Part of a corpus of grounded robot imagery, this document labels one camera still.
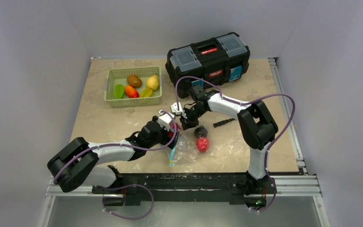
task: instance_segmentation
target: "plastic bag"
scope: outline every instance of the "plastic bag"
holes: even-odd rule
[[[187,131],[179,131],[179,138],[175,148],[171,151],[168,149],[166,152],[169,157],[170,166],[191,164],[199,160],[200,157],[206,156],[211,152],[210,139],[207,138],[209,146],[206,151],[200,151],[197,148],[197,134],[194,135],[195,129],[188,129]]]

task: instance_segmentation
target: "white wall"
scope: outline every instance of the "white wall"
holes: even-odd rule
[[[313,0],[277,63],[332,226],[363,226],[363,0]]]
[[[0,0],[0,227],[36,226],[89,58],[58,0]]]
[[[235,31],[253,58],[278,56],[310,0],[64,0],[88,52],[165,57]]]

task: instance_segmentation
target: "beige tabletop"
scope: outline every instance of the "beige tabletop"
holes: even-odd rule
[[[174,86],[164,68],[165,59],[150,60],[92,60],[86,86],[81,98],[72,139],[84,137],[89,142],[106,143],[123,140],[158,115],[159,110],[170,110],[175,102]],[[163,79],[162,103],[155,106],[111,108],[104,101],[106,75],[110,69],[160,66]],[[250,101],[277,92],[272,72],[266,59],[250,60],[246,74],[238,81],[221,86],[222,92],[236,99]],[[190,98],[181,99],[182,104],[191,103]],[[265,100],[279,126],[286,121],[278,97]],[[199,120],[208,129],[210,148],[206,153],[194,149],[193,129],[184,132],[184,140],[176,150],[179,159],[173,167],[169,166],[166,150],[148,151],[140,159],[130,162],[113,162],[122,173],[199,173],[199,172],[245,172],[250,162],[250,148],[244,142],[237,121],[218,128],[213,123],[228,119],[221,113],[208,112]],[[290,135],[286,132],[270,151],[269,169],[272,172],[298,171]]]

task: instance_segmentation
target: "plastic basket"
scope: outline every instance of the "plastic basket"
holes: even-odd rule
[[[159,88],[153,92],[151,97],[129,98],[126,94],[124,94],[122,99],[116,99],[114,95],[115,86],[117,84],[122,84],[124,86],[128,85],[127,77],[131,74],[137,75],[143,82],[141,87],[136,88],[139,94],[141,94],[141,92],[147,88],[147,79],[155,74],[159,76]],[[111,105],[113,108],[160,104],[162,102],[161,67],[155,66],[109,70],[104,100],[108,102],[109,105]]]

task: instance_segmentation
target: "black toolbox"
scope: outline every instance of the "black toolbox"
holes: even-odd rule
[[[247,72],[250,50],[237,33],[228,33],[168,52],[166,71],[173,85],[184,76],[194,76],[215,85],[238,80]],[[188,96],[187,90],[195,85],[204,89],[210,85],[200,80],[184,79],[179,82],[178,95]]]

